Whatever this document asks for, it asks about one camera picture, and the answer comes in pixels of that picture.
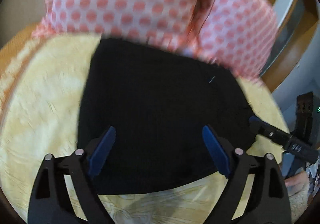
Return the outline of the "beige fuzzy sleeve forearm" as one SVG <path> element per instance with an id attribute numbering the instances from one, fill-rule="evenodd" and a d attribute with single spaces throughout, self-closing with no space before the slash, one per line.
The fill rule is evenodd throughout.
<path id="1" fill-rule="evenodd" d="M 308 206 L 315 200 L 316 195 L 319 194 L 319 167 L 313 164 L 307 166 L 302 171 L 305 171 L 309 175 L 309 184 L 305 185 L 299 193 L 289 196 L 291 223 L 295 223 L 303 215 Z"/>

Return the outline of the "person's right hand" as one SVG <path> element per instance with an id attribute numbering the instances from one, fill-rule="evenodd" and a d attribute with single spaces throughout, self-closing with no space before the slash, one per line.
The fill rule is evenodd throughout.
<path id="1" fill-rule="evenodd" d="M 309 175 L 305 171 L 285 179 L 285 186 L 289 196 L 299 193 L 307 184 L 309 184 Z"/>

